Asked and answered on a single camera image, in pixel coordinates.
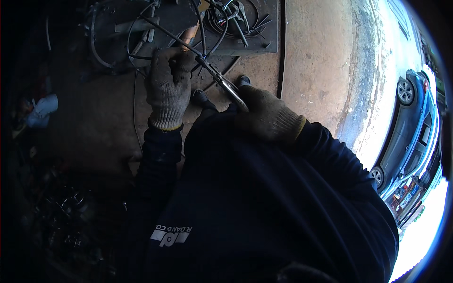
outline car wheel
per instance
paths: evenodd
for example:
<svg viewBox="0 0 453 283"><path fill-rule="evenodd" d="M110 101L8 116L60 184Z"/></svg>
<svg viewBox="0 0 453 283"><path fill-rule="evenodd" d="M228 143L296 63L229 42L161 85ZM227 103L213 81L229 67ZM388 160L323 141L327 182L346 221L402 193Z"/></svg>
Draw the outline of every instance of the car wheel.
<svg viewBox="0 0 453 283"><path fill-rule="evenodd" d="M425 75L425 73L423 73L423 72L418 72L417 74L418 74L420 77L424 78L425 80L427 80L427 81L429 82L429 79L428 79L428 77Z"/></svg>
<svg viewBox="0 0 453 283"><path fill-rule="evenodd" d="M379 166L373 167L370 171L371 176L376 180L377 188L379 189L384 183L384 172Z"/></svg>
<svg viewBox="0 0 453 283"><path fill-rule="evenodd" d="M396 86L396 95L402 105L409 106L414 101L414 87L408 80L401 80Z"/></svg>

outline storefront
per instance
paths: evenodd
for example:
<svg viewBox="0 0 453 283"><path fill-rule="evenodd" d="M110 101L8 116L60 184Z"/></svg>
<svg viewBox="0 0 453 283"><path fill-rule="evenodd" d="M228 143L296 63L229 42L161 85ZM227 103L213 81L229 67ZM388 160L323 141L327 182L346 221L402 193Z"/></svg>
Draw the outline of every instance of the storefront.
<svg viewBox="0 0 453 283"><path fill-rule="evenodd" d="M421 203L425 193L426 190L415 177L411 177L402 187L395 189L392 197L387 199L387 205L398 225L403 224L410 211Z"/></svg>

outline blue car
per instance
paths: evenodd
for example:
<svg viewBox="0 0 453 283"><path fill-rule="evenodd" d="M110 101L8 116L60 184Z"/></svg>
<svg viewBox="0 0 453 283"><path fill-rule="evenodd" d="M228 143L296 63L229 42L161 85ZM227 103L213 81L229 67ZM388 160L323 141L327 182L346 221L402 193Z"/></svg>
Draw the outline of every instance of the blue car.
<svg viewBox="0 0 453 283"><path fill-rule="evenodd" d="M420 73L410 69L397 83L395 117L378 162L370 171L383 200L411 176L420 178L433 154L439 113L435 78L432 72L426 73L429 71L426 66Z"/></svg>

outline gloved hand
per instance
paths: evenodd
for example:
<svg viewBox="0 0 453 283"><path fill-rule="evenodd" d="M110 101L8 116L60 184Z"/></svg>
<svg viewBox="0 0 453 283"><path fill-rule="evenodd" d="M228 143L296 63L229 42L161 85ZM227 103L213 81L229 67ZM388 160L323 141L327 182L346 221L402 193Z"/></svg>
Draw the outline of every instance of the gloved hand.
<svg viewBox="0 0 453 283"><path fill-rule="evenodd" d="M255 134L265 141L294 143L304 128L306 119L286 107L268 91L252 86L239 87L239 96L250 112L235 117L235 126Z"/></svg>
<svg viewBox="0 0 453 283"><path fill-rule="evenodd" d="M190 70L194 62L194 54L180 48L163 49L153 56L145 88L146 102L153 107L149 121L157 129L171 131L182 125L190 100Z"/></svg>

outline sign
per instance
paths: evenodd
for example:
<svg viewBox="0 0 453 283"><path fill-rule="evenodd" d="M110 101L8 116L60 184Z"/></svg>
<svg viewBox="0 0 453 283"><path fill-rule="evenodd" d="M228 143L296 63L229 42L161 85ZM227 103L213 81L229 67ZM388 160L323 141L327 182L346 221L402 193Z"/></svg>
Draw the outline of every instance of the sign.
<svg viewBox="0 0 453 283"><path fill-rule="evenodd" d="M419 186L418 185L415 185L414 189L410 192L411 195L414 195L417 193L417 191L419 190Z"/></svg>

